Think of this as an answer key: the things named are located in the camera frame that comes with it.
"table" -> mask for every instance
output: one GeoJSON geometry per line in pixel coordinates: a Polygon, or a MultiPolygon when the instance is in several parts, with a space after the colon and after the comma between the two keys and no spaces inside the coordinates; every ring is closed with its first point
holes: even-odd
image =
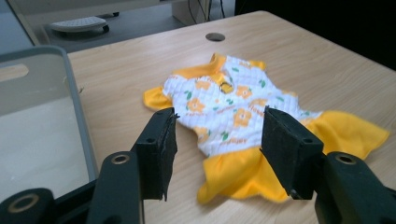
{"type": "MultiPolygon", "coordinates": [[[[162,85],[173,70],[208,63],[214,52],[265,61],[268,77],[297,92],[302,108],[342,110],[390,130],[366,162],[385,186],[396,189],[396,73],[262,11],[69,54],[98,165],[113,152],[129,150],[149,121],[153,111],[142,103],[144,91],[162,85]],[[225,40],[206,40],[212,32],[225,40]]],[[[317,222],[314,201],[217,197],[198,204],[205,156],[196,142],[192,131],[177,125],[168,202],[145,201],[147,223],[317,222]]]]}

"dog clothing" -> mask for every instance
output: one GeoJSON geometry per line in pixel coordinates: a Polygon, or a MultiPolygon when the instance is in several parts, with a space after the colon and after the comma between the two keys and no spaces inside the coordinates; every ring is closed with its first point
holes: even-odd
{"type": "Polygon", "coordinates": [[[301,109],[297,94],[276,87],[264,69],[263,62],[214,54],[210,63],[176,70],[163,86],[144,93],[146,106],[174,107],[177,121],[197,134],[198,148],[207,156],[199,203],[218,194],[261,195],[274,202],[288,198],[260,152],[267,105],[299,120],[324,143],[325,154],[343,151],[364,159],[389,136],[352,114],[301,109]]]}

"yellow ruffle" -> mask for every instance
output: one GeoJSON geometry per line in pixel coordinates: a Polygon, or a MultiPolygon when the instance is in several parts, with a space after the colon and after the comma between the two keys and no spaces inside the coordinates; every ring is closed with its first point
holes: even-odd
{"type": "MultiPolygon", "coordinates": [[[[376,125],[339,111],[326,111],[306,127],[324,143],[325,154],[343,151],[361,159],[389,136],[376,125]]],[[[277,203],[288,199],[259,147],[208,158],[204,170],[206,182],[198,190],[199,203],[208,203],[218,194],[234,199],[261,195],[277,203]]]]}
{"type": "Polygon", "coordinates": [[[143,93],[143,103],[153,110],[172,107],[172,100],[163,95],[163,87],[157,87],[143,93]]]}

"gray container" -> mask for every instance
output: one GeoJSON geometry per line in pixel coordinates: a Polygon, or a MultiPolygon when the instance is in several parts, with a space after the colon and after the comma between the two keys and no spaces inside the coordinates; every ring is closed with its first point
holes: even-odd
{"type": "Polygon", "coordinates": [[[0,55],[0,202],[32,188],[57,198],[96,177],[65,51],[44,46],[0,55]]]}

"white fabric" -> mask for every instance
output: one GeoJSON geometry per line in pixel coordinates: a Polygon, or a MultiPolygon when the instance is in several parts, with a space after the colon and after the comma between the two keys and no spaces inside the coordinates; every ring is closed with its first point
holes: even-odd
{"type": "Polygon", "coordinates": [[[233,85],[228,94],[210,74],[190,79],[172,75],[163,86],[163,94],[180,115],[178,121],[197,132],[198,148],[208,157],[260,146],[266,105],[297,120],[320,114],[302,110],[294,93],[278,89],[264,71],[247,61],[228,56],[220,72],[233,85]]]}

